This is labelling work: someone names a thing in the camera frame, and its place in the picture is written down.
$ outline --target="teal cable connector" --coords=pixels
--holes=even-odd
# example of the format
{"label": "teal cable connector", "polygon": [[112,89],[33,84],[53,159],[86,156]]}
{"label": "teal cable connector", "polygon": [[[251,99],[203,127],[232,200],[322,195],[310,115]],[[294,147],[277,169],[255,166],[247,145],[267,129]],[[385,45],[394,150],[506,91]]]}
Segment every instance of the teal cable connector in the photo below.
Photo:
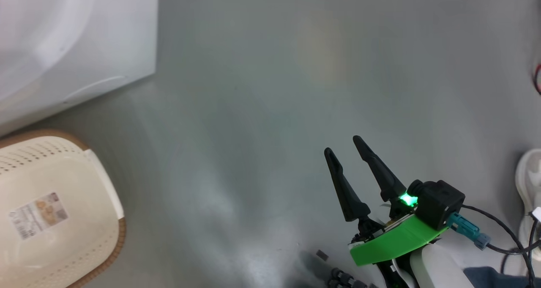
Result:
{"label": "teal cable connector", "polygon": [[462,234],[469,238],[475,244],[475,247],[478,247],[481,250],[484,250],[491,240],[490,236],[480,232],[478,226],[472,224],[469,220],[456,212],[449,216],[447,226],[458,234]]}

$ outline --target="white shoe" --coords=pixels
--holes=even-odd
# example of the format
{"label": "white shoe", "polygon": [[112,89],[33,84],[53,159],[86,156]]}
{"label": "white shoe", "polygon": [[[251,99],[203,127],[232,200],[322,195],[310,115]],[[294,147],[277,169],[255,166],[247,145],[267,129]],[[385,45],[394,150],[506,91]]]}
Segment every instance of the white shoe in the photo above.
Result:
{"label": "white shoe", "polygon": [[[527,151],[516,166],[515,183],[524,203],[524,217],[520,222],[518,238],[524,247],[528,246],[533,219],[528,215],[535,207],[541,207],[541,149]],[[533,242],[537,241],[536,230]],[[532,259],[541,261],[541,250],[532,251]]]}

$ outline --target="product label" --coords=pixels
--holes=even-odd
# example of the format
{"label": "product label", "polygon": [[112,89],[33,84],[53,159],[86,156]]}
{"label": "product label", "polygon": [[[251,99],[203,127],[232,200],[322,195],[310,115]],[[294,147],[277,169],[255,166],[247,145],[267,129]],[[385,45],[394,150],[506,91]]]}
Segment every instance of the product label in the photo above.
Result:
{"label": "product label", "polygon": [[68,213],[58,195],[51,193],[12,211],[8,217],[19,236],[26,240],[68,219]]}

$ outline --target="green plastic bracket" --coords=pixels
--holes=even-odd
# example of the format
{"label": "green plastic bracket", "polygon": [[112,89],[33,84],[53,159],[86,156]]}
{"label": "green plastic bracket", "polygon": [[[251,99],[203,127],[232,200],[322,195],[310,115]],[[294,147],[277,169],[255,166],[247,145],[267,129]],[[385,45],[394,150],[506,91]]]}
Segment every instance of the green plastic bracket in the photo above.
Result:
{"label": "green plastic bracket", "polygon": [[413,215],[377,238],[354,245],[350,254],[357,266],[388,261],[423,247],[445,230],[436,231]]}

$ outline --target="gray surface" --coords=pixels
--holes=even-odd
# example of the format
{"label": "gray surface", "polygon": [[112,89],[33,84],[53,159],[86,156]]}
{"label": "gray surface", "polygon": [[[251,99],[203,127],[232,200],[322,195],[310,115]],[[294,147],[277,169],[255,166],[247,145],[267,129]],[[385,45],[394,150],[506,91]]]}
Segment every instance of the gray surface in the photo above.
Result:
{"label": "gray surface", "polygon": [[[537,0],[161,0],[157,75],[32,126],[96,151],[126,210],[89,288],[302,286],[303,255],[354,268],[323,158],[374,214],[360,134],[404,184],[444,179],[518,228],[514,166],[541,146]],[[493,237],[511,240],[465,212]],[[498,266],[466,238],[461,265]],[[307,280],[307,284],[316,283]]]}

